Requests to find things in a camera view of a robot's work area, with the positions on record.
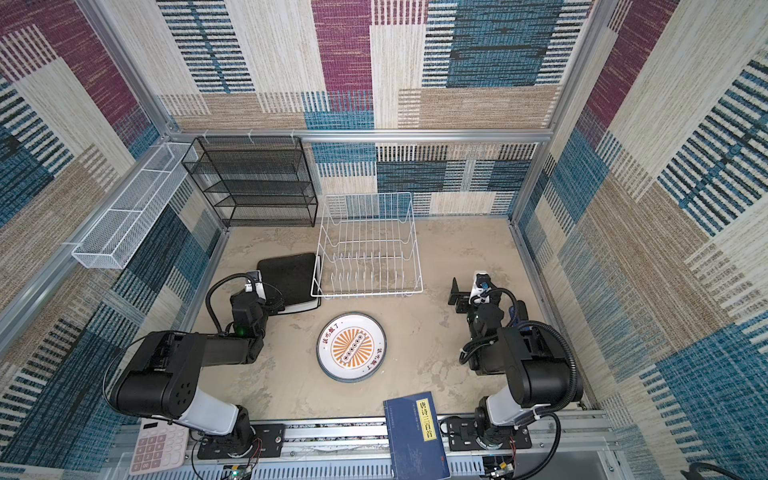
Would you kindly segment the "black square plate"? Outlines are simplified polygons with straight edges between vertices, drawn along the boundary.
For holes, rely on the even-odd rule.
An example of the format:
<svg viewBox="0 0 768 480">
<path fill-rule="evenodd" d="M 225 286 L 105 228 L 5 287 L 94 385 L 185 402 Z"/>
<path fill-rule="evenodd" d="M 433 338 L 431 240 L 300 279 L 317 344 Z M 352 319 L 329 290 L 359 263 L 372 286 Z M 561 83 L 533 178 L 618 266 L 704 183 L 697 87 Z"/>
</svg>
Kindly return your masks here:
<svg viewBox="0 0 768 480">
<path fill-rule="evenodd" d="M 317 265 L 315 253 L 302 253 L 260 260 L 268 305 L 282 302 L 271 314 L 278 315 L 287 305 L 311 301 L 316 296 Z"/>
</svg>

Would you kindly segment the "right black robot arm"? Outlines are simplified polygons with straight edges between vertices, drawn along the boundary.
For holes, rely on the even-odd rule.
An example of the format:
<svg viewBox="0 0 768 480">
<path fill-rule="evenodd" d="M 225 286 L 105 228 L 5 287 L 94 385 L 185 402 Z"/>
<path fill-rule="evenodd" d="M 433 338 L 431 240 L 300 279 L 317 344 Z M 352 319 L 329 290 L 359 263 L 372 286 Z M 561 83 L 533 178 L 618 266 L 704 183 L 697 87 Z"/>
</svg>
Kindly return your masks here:
<svg viewBox="0 0 768 480">
<path fill-rule="evenodd" d="M 470 340 L 459 363 L 479 376 L 500 375 L 506 386 L 481 398 L 470 418 L 445 418 L 452 451 L 528 448 L 528 427 L 583 393 L 575 354 L 554 327 L 529 318 L 524 302 L 485 272 L 468 291 L 452 281 L 448 304 L 466 316 Z"/>
</svg>

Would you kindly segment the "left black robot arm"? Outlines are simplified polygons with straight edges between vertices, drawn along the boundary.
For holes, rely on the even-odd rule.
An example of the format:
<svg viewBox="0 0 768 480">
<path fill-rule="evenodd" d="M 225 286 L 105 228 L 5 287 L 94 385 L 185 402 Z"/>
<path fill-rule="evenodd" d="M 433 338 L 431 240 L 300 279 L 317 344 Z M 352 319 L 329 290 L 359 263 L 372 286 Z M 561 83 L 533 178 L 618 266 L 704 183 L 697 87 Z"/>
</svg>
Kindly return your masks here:
<svg viewBox="0 0 768 480">
<path fill-rule="evenodd" d="M 246 286 L 230 297 L 232 321 L 223 326 L 212 306 L 213 294 L 233 280 Z M 269 317 L 285 309 L 285 296 L 258 271 L 235 273 L 206 292 L 205 309 L 214 333 L 153 331 L 139 346 L 105 400 L 115 412 L 180 425 L 202 434 L 199 457 L 255 459 L 263 441 L 246 407 L 225 402 L 199 387 L 206 367 L 255 363 Z"/>
</svg>

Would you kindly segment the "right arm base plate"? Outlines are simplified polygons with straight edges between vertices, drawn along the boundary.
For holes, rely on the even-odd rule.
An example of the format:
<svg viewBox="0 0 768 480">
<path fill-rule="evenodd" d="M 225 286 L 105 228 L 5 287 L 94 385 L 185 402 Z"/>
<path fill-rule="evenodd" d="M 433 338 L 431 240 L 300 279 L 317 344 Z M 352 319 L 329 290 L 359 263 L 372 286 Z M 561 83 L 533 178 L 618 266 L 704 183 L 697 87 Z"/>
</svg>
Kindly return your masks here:
<svg viewBox="0 0 768 480">
<path fill-rule="evenodd" d="M 439 421 L 442 435 L 448 440 L 450 451 L 500 451 L 531 449 L 530 434 L 524 429 L 499 427 L 490 437 L 477 433 L 474 419 L 455 415 Z"/>
</svg>

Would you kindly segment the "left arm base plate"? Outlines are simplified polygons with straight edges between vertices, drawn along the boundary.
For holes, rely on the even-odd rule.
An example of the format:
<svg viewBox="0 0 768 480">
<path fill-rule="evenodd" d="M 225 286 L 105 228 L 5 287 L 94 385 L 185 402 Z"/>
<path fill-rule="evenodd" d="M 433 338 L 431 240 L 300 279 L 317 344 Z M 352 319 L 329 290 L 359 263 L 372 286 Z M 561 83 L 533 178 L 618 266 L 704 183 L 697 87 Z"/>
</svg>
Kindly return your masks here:
<svg viewBox="0 0 768 480">
<path fill-rule="evenodd" d="M 205 435 L 196 460 L 255 460 L 277 458 L 281 455 L 285 424 L 252 424 L 251 432 L 240 438 L 236 433 L 226 436 Z"/>
</svg>

